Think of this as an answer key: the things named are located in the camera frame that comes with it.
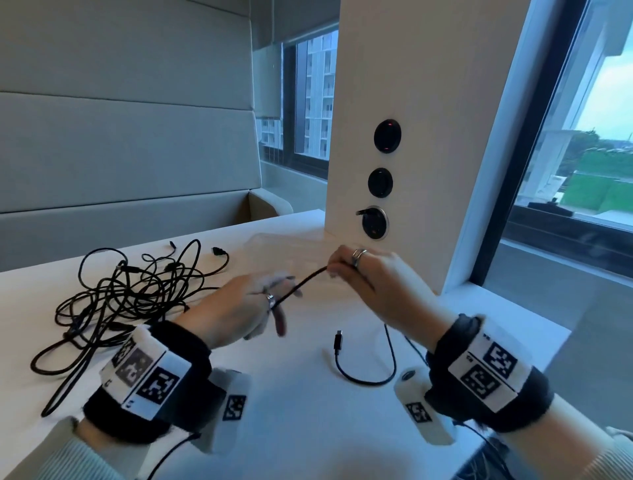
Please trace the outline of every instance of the hand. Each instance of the hand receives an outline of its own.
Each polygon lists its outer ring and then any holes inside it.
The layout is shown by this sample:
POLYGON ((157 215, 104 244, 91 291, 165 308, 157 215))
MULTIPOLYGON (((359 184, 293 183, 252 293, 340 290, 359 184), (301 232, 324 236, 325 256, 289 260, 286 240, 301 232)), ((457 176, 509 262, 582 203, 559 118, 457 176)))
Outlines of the hand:
MULTIPOLYGON (((242 275, 205 297, 179 316, 175 323, 200 337, 210 349, 246 340, 263 333, 270 305, 264 292, 278 300, 294 287, 294 278, 285 273, 242 275)), ((277 335, 287 326, 280 306, 273 310, 277 335)))
POLYGON ((354 249, 341 245, 328 261, 330 275, 345 280, 387 325, 433 352, 457 314, 444 308, 424 280, 398 255, 367 249, 351 266, 354 249))

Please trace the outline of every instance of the window frame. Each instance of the window frame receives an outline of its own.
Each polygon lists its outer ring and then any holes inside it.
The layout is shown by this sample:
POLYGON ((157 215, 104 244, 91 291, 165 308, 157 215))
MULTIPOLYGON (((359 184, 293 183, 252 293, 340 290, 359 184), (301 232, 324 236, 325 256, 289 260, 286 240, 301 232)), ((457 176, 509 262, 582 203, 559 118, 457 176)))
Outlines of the window frame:
MULTIPOLYGON (((320 35, 323 35, 323 32, 315 34, 312 38, 320 35)), ((306 75, 299 75, 299 72, 305 72, 308 66, 306 40, 310 39, 304 38, 300 43, 284 46, 284 148, 280 150, 262 146, 262 160, 327 180, 330 162, 323 158, 304 155, 304 141, 300 144, 295 141, 297 138, 305 137, 306 75)))
POLYGON ((633 232, 514 205, 591 0, 565 0, 492 210, 470 282, 483 286, 502 237, 633 277, 633 232))

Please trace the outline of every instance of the white pillar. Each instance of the white pillar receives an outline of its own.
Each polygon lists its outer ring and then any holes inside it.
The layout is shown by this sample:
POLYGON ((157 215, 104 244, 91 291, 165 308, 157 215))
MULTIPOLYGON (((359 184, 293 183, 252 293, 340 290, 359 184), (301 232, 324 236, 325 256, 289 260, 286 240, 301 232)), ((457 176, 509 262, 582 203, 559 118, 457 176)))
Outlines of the white pillar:
POLYGON ((326 229, 397 251, 438 293, 465 281, 555 4, 342 0, 326 229), (387 118, 403 129, 389 155, 373 145, 387 118), (367 188, 377 167, 394 177, 385 199, 367 188), (354 215, 370 205, 389 217, 389 234, 377 243, 354 215))

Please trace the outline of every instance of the left hand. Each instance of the left hand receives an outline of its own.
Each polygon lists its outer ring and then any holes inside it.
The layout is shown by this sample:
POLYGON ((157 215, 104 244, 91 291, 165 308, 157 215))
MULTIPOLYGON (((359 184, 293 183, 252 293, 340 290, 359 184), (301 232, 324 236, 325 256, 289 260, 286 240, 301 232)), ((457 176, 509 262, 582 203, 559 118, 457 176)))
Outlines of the left hand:
MULTIPOLYGON (((198 305, 174 322, 200 337, 210 349, 230 345, 263 333, 270 306, 264 292, 283 297, 294 287, 294 278, 286 273, 242 275, 205 297, 198 305)), ((301 292, 294 293, 300 297, 301 292)), ((277 335, 283 337, 287 325, 280 306, 273 310, 277 335)))

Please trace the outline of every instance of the sky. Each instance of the sky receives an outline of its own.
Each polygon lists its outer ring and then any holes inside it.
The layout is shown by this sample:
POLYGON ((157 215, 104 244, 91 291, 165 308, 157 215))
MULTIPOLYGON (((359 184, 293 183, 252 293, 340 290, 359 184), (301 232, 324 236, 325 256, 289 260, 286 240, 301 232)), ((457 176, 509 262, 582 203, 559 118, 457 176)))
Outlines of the sky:
POLYGON ((621 56, 605 58, 576 130, 633 141, 633 28, 621 56))

